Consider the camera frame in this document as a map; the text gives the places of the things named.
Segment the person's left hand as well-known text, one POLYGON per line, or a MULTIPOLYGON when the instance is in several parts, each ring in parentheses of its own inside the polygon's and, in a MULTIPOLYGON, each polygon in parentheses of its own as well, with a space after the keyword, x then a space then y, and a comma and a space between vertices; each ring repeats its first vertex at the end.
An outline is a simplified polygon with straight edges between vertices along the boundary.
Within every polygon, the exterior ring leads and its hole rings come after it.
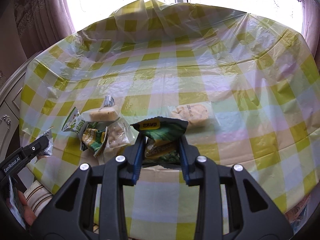
POLYGON ((24 208, 24 220, 29 226, 32 226, 33 222, 36 220, 37 217, 33 212, 33 210, 28 206, 28 203, 24 194, 19 190, 17 192, 18 192, 19 200, 24 208))

